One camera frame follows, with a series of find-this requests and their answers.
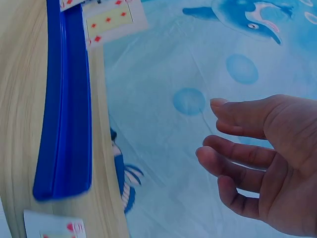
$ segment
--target wood grain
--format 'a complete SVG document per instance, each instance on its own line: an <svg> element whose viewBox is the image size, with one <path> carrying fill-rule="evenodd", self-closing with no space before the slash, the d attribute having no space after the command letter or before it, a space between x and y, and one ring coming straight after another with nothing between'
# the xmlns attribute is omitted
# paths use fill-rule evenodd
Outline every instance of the wood grain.
<svg viewBox="0 0 317 238"><path fill-rule="evenodd" d="M47 73L45 0L0 0L0 196L13 238L25 238L23 210L81 217L88 238L127 238L111 149L103 50L90 52L93 186L82 196L38 203L32 187Z"/></svg>

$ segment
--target hand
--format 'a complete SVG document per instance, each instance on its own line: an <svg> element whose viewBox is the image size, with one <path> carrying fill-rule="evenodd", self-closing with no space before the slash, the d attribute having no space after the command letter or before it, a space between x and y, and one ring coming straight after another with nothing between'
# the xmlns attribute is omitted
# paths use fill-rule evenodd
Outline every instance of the hand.
<svg viewBox="0 0 317 238"><path fill-rule="evenodd" d="M221 201L283 233L317 237L317 102L284 95L241 103L213 99L211 109L219 131L268 140L275 148L208 136L196 153L218 177ZM236 188L260 197L245 197Z"/></svg>

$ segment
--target blue plastic card holder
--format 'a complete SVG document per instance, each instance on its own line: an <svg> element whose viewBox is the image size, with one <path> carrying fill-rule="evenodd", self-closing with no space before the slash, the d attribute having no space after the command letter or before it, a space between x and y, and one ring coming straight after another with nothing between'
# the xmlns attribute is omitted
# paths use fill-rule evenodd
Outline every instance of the blue plastic card holder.
<svg viewBox="0 0 317 238"><path fill-rule="evenodd" d="M82 8L60 12L47 0L48 73L33 195L39 201L87 191L92 182L92 119Z"/></svg>

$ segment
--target fabric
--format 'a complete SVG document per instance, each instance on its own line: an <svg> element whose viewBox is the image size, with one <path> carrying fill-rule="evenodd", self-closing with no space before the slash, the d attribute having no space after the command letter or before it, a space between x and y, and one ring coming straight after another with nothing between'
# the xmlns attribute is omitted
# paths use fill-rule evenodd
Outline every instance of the fabric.
<svg viewBox="0 0 317 238"><path fill-rule="evenodd" d="M143 6L150 28L104 47L131 237L287 237L227 209L195 150L210 134L270 147L218 132L210 98L317 99L317 1L144 0Z"/></svg>

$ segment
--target blue bubble print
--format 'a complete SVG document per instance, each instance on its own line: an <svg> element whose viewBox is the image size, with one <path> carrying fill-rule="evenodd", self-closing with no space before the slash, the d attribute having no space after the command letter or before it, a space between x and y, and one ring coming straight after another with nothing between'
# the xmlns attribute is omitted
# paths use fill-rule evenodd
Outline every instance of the blue bubble print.
<svg viewBox="0 0 317 238"><path fill-rule="evenodd" d="M234 54L226 60L227 71L230 76L242 84L253 84L258 78L258 69L248 57Z"/></svg>
<svg viewBox="0 0 317 238"><path fill-rule="evenodd" d="M205 98L201 91L195 88L183 88L173 97L174 107L189 116L198 115L205 108Z"/></svg>

